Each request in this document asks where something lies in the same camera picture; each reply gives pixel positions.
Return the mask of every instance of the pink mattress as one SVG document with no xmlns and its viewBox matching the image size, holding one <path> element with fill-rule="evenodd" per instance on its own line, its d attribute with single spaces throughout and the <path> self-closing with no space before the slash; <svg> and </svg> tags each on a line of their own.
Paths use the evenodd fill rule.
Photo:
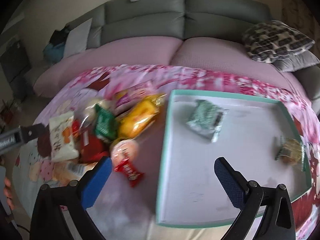
<svg viewBox="0 0 320 240">
<path fill-rule="evenodd" d="M 61 60 L 38 78 L 33 89 L 39 96 L 53 98 L 69 81 L 94 67 L 121 64 L 169 65 L 181 44 L 180 39 L 163 36 L 112 41 Z"/>
<path fill-rule="evenodd" d="M 251 60 L 242 44 L 216 38 L 191 38 L 186 40 L 171 65 L 223 71 L 244 75 L 284 88 L 304 98 L 305 90 L 292 73 L 279 72 L 272 64 Z"/>
</svg>

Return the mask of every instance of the pile of snacks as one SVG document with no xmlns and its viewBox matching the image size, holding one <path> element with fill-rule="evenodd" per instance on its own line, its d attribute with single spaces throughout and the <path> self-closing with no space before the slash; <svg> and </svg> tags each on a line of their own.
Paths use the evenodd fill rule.
<svg viewBox="0 0 320 240">
<path fill-rule="evenodd" d="M 134 138 L 155 121 L 164 97 L 148 81 L 116 93 L 112 101 L 91 98 L 75 112 L 51 118 L 53 179 L 66 185 L 108 156 L 114 171 L 122 172 L 130 186 L 136 186 L 144 173 L 132 165 L 139 152 Z"/>
</svg>

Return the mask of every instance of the green snack package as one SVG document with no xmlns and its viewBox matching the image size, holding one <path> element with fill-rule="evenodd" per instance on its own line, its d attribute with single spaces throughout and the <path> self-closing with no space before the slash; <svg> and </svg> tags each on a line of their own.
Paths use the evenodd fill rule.
<svg viewBox="0 0 320 240">
<path fill-rule="evenodd" d="M 191 130 L 216 142 L 222 127 L 222 122 L 228 109 L 223 109 L 207 100 L 196 100 L 197 107 L 190 116 L 187 125 Z"/>
<path fill-rule="evenodd" d="M 117 138 L 118 130 L 118 122 L 115 116 L 98 104 L 96 104 L 94 108 L 98 115 L 95 135 L 104 142 L 112 142 Z"/>
</svg>

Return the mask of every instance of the blue gripper pad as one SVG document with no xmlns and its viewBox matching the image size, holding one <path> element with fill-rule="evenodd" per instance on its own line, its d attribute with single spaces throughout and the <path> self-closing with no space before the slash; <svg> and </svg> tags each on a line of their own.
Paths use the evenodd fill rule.
<svg viewBox="0 0 320 240">
<path fill-rule="evenodd" d="M 81 205 L 85 210 L 93 206 L 112 171 L 110 158 L 100 160 L 97 165 L 92 171 L 88 171 L 94 173 L 90 174 L 90 180 L 80 193 Z"/>
<path fill-rule="evenodd" d="M 242 210 L 245 204 L 245 192 L 219 159 L 216 159 L 214 162 L 214 173 L 218 177 L 218 180 L 224 191 L 227 193 L 232 205 L 235 208 Z"/>
</svg>

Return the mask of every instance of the finger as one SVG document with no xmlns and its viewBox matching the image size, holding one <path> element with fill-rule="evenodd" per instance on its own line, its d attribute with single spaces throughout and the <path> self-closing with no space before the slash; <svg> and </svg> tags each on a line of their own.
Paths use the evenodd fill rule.
<svg viewBox="0 0 320 240">
<path fill-rule="evenodd" d="M 4 178 L 4 184 L 5 184 L 7 187 L 11 187 L 11 181 L 10 181 L 7 177 Z"/>
<path fill-rule="evenodd" d="M 13 204 L 12 199 L 7 198 L 7 204 L 10 207 L 11 210 L 14 210 L 14 204 Z"/>
<path fill-rule="evenodd" d="M 4 195 L 5 195 L 6 197 L 12 198 L 12 192 L 11 192 L 11 190 L 10 190 L 9 188 L 5 187 L 5 188 L 3 189 L 3 192 L 4 192 Z"/>
</svg>

